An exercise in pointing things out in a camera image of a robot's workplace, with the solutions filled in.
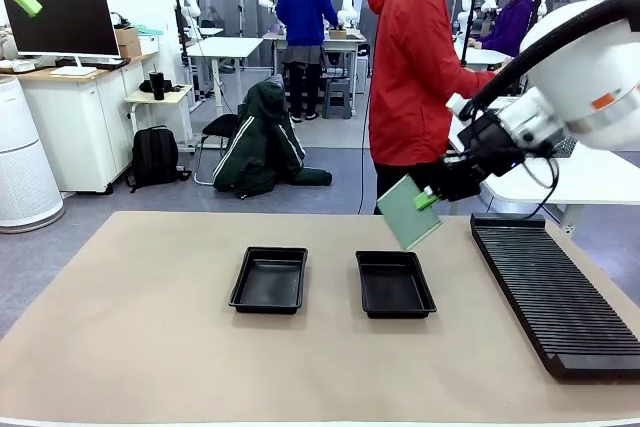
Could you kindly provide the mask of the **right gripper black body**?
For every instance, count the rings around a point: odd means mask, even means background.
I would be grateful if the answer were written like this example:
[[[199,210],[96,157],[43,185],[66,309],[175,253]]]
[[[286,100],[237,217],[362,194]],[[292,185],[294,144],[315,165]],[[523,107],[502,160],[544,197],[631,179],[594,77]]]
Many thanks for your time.
[[[487,111],[459,134],[465,149],[439,161],[440,187],[479,187],[491,175],[503,176],[525,160],[496,113]]]

